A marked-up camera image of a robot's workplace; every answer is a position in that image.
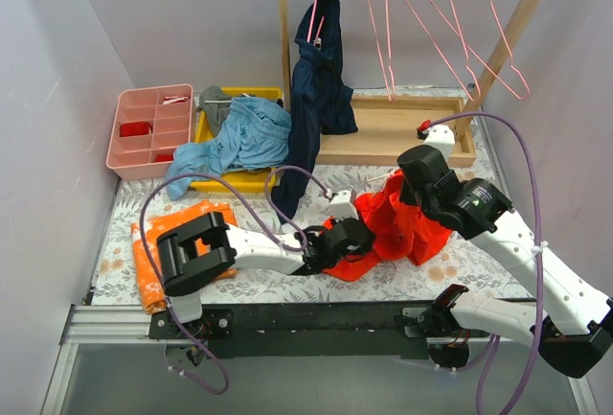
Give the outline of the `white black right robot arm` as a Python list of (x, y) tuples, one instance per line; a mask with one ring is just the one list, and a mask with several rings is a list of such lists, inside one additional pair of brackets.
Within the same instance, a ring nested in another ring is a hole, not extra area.
[(414, 323), (425, 334), (462, 329), (497, 334), (530, 346), (559, 373), (585, 376), (612, 346), (612, 299), (582, 280), (534, 233), (493, 184), (461, 181), (429, 145), (402, 153), (400, 200), (485, 251), (530, 294), (543, 287), (543, 316), (528, 305), (486, 297), (465, 286), (446, 288)]

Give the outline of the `bright red-orange shorts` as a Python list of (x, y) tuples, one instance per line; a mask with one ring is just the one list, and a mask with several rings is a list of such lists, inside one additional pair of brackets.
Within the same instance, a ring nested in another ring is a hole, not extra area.
[(452, 231), (429, 219), (415, 205), (400, 201), (403, 174), (393, 172), (381, 191), (358, 196), (354, 205), (375, 234), (373, 248), (363, 256), (351, 255), (325, 272), (342, 281), (355, 282), (382, 262), (407, 258), (423, 265), (446, 246)]

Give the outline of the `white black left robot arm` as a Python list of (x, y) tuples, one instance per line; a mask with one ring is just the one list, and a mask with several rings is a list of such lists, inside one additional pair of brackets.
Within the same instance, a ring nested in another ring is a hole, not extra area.
[(370, 251), (375, 234), (360, 219), (335, 220), (280, 235), (275, 243), (259, 232), (236, 227), (219, 212), (192, 219), (156, 242), (170, 325), (182, 337), (204, 325), (200, 291), (229, 269), (263, 269), (290, 276), (320, 274), (350, 256)]

